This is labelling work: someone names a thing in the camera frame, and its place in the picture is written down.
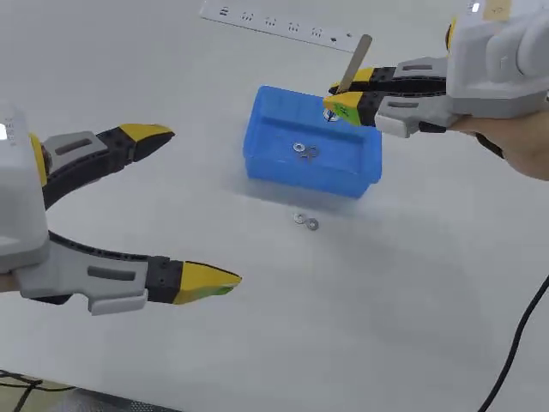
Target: blue box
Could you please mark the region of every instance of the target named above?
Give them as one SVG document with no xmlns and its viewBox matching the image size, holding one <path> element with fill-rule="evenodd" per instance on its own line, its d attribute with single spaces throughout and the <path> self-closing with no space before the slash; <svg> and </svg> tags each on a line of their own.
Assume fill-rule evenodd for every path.
<svg viewBox="0 0 549 412">
<path fill-rule="evenodd" d="M 248 177 L 361 197 L 381 178 L 381 132 L 327 122 L 323 112 L 320 97 L 261 87 L 244 140 Z M 317 157 L 300 157 L 296 142 L 315 147 Z"/>
</svg>

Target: yellow fingertip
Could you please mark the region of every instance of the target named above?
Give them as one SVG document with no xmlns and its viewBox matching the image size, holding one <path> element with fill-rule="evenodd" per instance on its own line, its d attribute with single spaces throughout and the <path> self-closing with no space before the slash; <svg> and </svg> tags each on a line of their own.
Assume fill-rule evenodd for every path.
<svg viewBox="0 0 549 412">
<path fill-rule="evenodd" d="M 28 136 L 31 139 L 31 144 L 33 145 L 34 159 L 36 160 L 36 166 L 38 167 L 38 174 L 40 176 L 40 184 L 42 187 L 48 183 L 47 173 L 45 172 L 45 162 L 44 156 L 42 155 L 42 145 L 40 140 L 33 133 L 29 133 Z"/>
<path fill-rule="evenodd" d="M 181 287 L 173 303 L 183 305 L 212 295 L 227 294 L 242 278 L 234 273 L 207 264 L 185 262 Z"/>
<path fill-rule="evenodd" d="M 120 129 L 134 142 L 140 142 L 147 137 L 172 133 L 173 130 L 160 124 L 121 124 Z"/>
</svg>

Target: metal washer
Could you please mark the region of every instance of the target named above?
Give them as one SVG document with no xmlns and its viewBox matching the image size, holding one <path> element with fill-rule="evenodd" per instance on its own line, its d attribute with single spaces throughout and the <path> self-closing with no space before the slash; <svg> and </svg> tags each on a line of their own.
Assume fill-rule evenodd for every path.
<svg viewBox="0 0 549 412">
<path fill-rule="evenodd" d="M 298 225 L 303 225 L 307 221 L 307 216 L 303 213 L 296 213 L 293 215 L 293 221 L 295 221 Z"/>
<path fill-rule="evenodd" d="M 303 153 L 303 152 L 305 152 L 305 149 L 306 149 L 306 147 L 303 143 L 296 142 L 296 143 L 293 144 L 293 150 L 295 152 Z"/>
<path fill-rule="evenodd" d="M 329 122 L 337 122 L 340 119 L 337 114 L 333 113 L 329 109 L 324 109 L 324 118 Z"/>
<path fill-rule="evenodd" d="M 309 230 L 312 230 L 313 232 L 318 230 L 318 228 L 320 227 L 320 223 L 318 223 L 317 219 L 307 219 L 305 225 Z"/>
</svg>

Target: white table surface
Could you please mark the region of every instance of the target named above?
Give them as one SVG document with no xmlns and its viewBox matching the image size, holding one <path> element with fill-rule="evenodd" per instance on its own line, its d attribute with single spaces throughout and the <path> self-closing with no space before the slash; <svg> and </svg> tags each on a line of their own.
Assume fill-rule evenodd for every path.
<svg viewBox="0 0 549 412">
<path fill-rule="evenodd" d="M 460 3 L 260 7 L 370 33 L 367 63 L 392 65 L 443 55 Z M 0 367 L 190 412 L 477 410 L 549 270 L 547 184 L 452 133 L 386 136 L 383 178 L 359 201 L 249 181 L 241 148 L 257 88 L 323 95 L 350 55 L 204 21 L 199 8 L 3 2 L 0 91 L 40 136 L 128 122 L 178 133 L 65 198 L 51 227 L 244 280 L 224 297 L 95 318 L 83 298 L 1 295 Z M 294 224 L 296 211 L 320 230 Z M 548 315 L 549 299 L 494 410 L 546 409 Z"/>
</svg>

